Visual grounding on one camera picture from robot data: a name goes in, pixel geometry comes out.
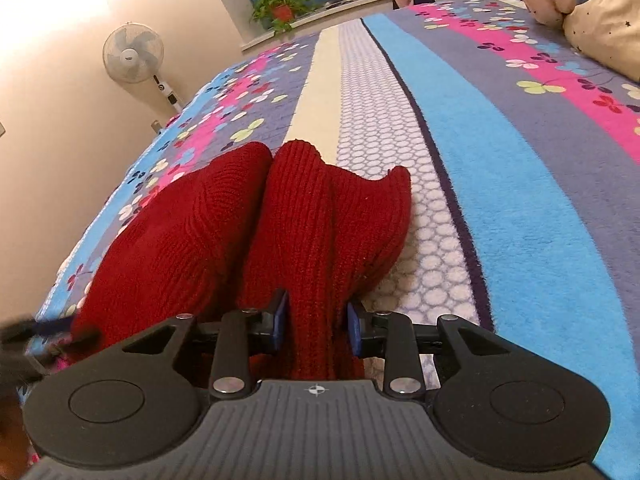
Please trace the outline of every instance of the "electric fan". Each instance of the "electric fan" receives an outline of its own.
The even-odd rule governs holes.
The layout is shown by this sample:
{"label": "electric fan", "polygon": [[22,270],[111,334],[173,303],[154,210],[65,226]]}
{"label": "electric fan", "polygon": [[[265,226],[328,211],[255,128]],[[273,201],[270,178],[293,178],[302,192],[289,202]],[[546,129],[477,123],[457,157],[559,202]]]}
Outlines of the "electric fan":
{"label": "electric fan", "polygon": [[102,48],[102,60],[109,76],[123,83],[140,83],[153,77],[162,95],[180,113],[174,90],[158,77],[164,46],[160,36],[145,25],[127,23],[114,30]]}

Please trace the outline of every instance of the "red knitted garment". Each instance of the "red knitted garment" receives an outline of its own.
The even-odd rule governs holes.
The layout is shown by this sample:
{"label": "red knitted garment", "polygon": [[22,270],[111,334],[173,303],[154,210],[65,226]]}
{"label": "red knitted garment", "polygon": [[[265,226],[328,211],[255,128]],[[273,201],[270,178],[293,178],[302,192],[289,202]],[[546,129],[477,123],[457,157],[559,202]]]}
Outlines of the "red knitted garment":
{"label": "red knitted garment", "polygon": [[362,376],[343,329],[345,302],[371,290],[397,259],[409,227],[410,176],[370,181],[325,164],[295,140],[271,161],[251,142],[162,190],[116,238],[74,329],[100,348],[180,312],[218,319],[289,291],[286,342],[254,358],[257,377]]}

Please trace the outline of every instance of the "bedspread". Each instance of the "bedspread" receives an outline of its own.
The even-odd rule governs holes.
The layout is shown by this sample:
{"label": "bedspread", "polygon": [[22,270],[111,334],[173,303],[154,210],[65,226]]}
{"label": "bedspread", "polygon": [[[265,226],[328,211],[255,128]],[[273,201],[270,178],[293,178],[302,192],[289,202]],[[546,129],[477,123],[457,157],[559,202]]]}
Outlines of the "bedspread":
{"label": "bedspread", "polygon": [[370,16],[219,74],[130,169],[40,315],[82,308],[110,242],[162,188],[244,142],[291,139],[367,178],[412,175],[410,233],[371,308],[452,312],[584,375],[612,409],[596,463],[640,478],[640,88],[517,2]]}

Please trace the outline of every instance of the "potted plant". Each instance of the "potted plant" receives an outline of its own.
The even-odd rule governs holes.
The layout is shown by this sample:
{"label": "potted plant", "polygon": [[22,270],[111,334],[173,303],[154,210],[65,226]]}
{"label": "potted plant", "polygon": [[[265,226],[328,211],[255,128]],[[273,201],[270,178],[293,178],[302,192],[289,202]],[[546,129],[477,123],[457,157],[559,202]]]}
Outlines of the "potted plant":
{"label": "potted plant", "polygon": [[310,0],[258,0],[254,4],[252,20],[265,20],[276,33],[289,32],[291,22],[297,17],[312,10],[307,2]]}

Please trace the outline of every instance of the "red flower pot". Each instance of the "red flower pot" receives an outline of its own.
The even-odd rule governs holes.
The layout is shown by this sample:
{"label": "red flower pot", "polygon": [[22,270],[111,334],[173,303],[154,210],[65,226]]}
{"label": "red flower pot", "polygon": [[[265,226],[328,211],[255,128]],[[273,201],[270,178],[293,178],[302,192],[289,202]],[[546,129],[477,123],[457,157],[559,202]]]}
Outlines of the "red flower pot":
{"label": "red flower pot", "polygon": [[277,7],[271,7],[271,13],[274,18],[281,22],[288,23],[293,20],[293,11],[288,5],[279,5]]}

